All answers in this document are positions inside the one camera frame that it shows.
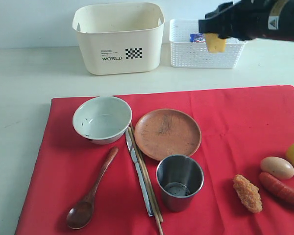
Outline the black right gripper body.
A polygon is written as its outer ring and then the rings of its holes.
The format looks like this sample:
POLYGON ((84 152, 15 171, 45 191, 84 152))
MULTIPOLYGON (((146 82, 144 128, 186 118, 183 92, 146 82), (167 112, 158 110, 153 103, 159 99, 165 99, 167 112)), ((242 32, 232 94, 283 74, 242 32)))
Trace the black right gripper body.
POLYGON ((214 11, 205 14, 204 19, 222 18, 226 20, 226 34, 218 34, 220 39, 236 38, 241 41, 253 40, 252 31, 258 28, 260 18, 268 16, 273 0, 227 1, 214 11))

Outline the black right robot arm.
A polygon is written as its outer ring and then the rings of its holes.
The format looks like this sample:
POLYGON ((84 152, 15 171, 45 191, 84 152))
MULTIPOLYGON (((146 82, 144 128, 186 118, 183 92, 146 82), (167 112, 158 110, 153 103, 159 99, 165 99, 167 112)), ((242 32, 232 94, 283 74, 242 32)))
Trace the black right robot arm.
POLYGON ((225 2, 198 21, 198 30, 221 39, 294 42, 294 0, 225 2))

